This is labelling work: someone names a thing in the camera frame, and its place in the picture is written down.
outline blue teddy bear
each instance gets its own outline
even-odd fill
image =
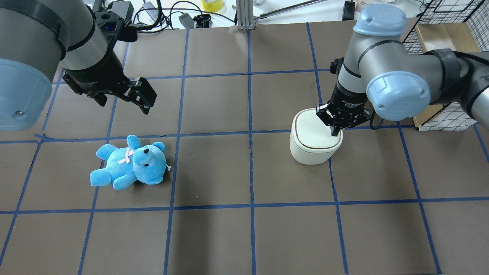
[[[114,189],[123,190],[135,181],[155,185],[163,180],[165,170],[170,171],[163,154],[163,142],[141,146],[139,139],[130,135],[127,137],[127,145],[127,148],[117,148],[105,144],[97,150],[97,157],[105,160],[107,166],[90,173],[92,186],[112,184]]]

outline pink ribbon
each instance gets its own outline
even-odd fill
[[[130,163],[130,162],[131,162],[131,160],[129,159],[129,156],[132,156],[132,155],[134,155],[134,150],[129,150],[129,147],[128,147],[128,148],[126,149],[126,157],[125,157],[125,158],[123,158],[123,159],[121,159],[121,160],[119,160],[119,161],[118,161],[118,163],[119,163],[119,164],[123,164],[124,162],[125,162],[125,163]]]

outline yellow cup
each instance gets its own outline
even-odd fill
[[[224,6],[223,0],[201,0],[204,11],[218,12]]]

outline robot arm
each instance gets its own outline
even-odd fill
[[[333,136],[372,119],[364,109],[367,100],[380,117],[393,121],[413,117],[428,104],[459,102],[489,128],[489,52],[409,55],[400,42],[406,22],[391,5],[370,5],[360,14],[344,60],[332,64],[333,95],[316,108]]]
[[[147,114],[156,93],[144,78],[131,81],[112,50],[134,42],[128,1],[92,11],[82,0],[0,0],[0,131],[32,127],[51,94],[56,68],[77,94],[104,106],[106,94],[132,102]]]

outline light blue joint cap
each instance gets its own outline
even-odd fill
[[[431,94],[426,81],[417,74],[390,71],[370,81],[367,97],[380,117],[398,121],[421,113]]]
[[[39,70],[0,58],[0,131],[34,126],[51,96],[51,82]]]
[[[353,30],[370,36],[398,36],[404,32],[406,24],[407,17],[400,9],[374,4],[363,9]]]

